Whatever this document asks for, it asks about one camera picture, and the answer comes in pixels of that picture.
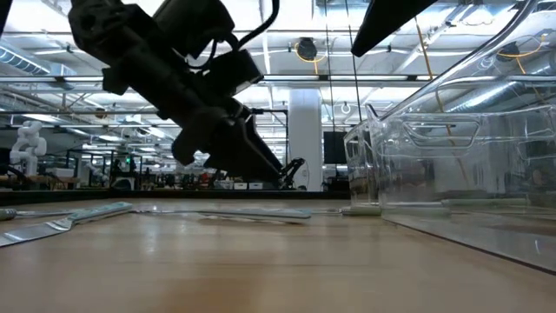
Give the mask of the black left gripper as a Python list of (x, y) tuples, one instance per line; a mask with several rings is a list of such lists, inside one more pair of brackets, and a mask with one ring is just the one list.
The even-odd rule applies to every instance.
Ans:
[(281, 162), (256, 131), (251, 109), (216, 93), (203, 78), (210, 63), (190, 66), (165, 43), (113, 43), (102, 47), (103, 88), (121, 95), (131, 88), (153, 104), (162, 119), (182, 131), (172, 144), (176, 161), (195, 161), (201, 149), (204, 167), (231, 176), (276, 183)]

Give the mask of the blue patterned handle knife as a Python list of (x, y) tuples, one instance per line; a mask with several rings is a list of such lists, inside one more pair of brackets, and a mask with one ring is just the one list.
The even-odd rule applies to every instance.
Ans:
[(244, 218), (274, 218), (306, 220), (312, 216), (298, 210), (198, 210), (198, 214), (206, 216), (244, 217)]
[(0, 233), (0, 248), (60, 235), (69, 232), (78, 224), (130, 213), (132, 207), (131, 203), (117, 202), (90, 209), (73, 210), (72, 214), (64, 215), (61, 219), (23, 226)]

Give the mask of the long ceiling light bar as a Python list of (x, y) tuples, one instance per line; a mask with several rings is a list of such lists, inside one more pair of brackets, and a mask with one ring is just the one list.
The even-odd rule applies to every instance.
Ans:
[[(0, 76), (0, 83), (99, 83), (103, 80), (101, 76)], [(430, 82), (431, 79), (425, 75), (266, 75), (260, 81), (263, 82)]]

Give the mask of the white building column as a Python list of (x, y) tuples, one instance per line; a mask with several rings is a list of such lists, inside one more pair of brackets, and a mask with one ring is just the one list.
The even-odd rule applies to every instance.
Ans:
[(292, 89), (289, 93), (288, 138), (292, 158), (305, 164), (295, 174), (297, 187), (321, 191), (322, 128), (321, 95), (318, 89)]

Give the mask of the black monitor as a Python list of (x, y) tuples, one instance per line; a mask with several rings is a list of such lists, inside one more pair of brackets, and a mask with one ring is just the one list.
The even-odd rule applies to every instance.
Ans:
[(345, 164), (347, 162), (344, 137), (347, 132), (325, 131), (323, 133), (323, 157), (325, 164)]

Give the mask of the clear plastic bin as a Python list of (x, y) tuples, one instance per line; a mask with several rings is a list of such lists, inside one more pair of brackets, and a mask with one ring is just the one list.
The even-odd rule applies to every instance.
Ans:
[(344, 137), (347, 178), (352, 206), (379, 206), (380, 183), (375, 144), (381, 132), (380, 118), (372, 104), (366, 104), (367, 119)]
[[(515, 0), (507, 12), (497, 35), (379, 116), (380, 207), (448, 208), (449, 216), (384, 218), (556, 276), (556, 210), (488, 192), (489, 118), (556, 105), (556, 0)], [(504, 45), (544, 32), (544, 52), (525, 63), (532, 74), (495, 59)]]
[(556, 210), (556, 105), (496, 114), (486, 136), (488, 192)]

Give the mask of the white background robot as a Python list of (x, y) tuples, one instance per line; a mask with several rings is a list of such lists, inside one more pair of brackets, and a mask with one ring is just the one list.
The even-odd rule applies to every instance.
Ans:
[(39, 121), (25, 121), (17, 131), (17, 140), (10, 150), (10, 164), (24, 163), (24, 174), (37, 174), (38, 158), (47, 151), (47, 141), (39, 132), (43, 124)]

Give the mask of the black background workstation frame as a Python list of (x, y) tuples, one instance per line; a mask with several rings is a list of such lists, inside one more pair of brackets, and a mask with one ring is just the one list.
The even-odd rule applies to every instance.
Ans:
[(82, 188), (135, 190), (142, 182), (143, 156), (118, 150), (71, 149), (65, 164), (75, 163)]

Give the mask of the black metal table frame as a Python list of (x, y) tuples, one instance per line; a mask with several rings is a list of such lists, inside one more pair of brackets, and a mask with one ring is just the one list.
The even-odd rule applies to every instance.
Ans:
[(349, 200), (348, 192), (279, 190), (60, 190), (2, 191), (0, 206), (86, 200), (130, 199), (256, 199), (256, 200)]

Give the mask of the silver ventilation duct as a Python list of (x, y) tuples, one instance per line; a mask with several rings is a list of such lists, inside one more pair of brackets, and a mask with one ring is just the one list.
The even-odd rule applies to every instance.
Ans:
[(62, 63), (40, 60), (17, 48), (0, 44), (0, 63), (24, 71), (32, 76), (75, 76), (76, 72)]

